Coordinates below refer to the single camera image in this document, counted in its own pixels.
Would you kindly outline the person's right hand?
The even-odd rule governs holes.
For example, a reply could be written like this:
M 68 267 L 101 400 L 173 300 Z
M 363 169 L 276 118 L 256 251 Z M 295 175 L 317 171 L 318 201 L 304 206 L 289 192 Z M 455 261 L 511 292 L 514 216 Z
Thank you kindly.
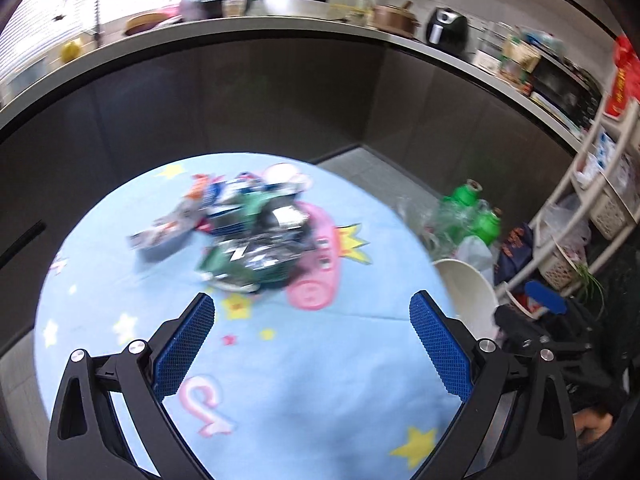
M 613 416 L 594 408 L 585 408 L 573 415 L 577 446 L 581 450 L 602 438 L 613 426 Z

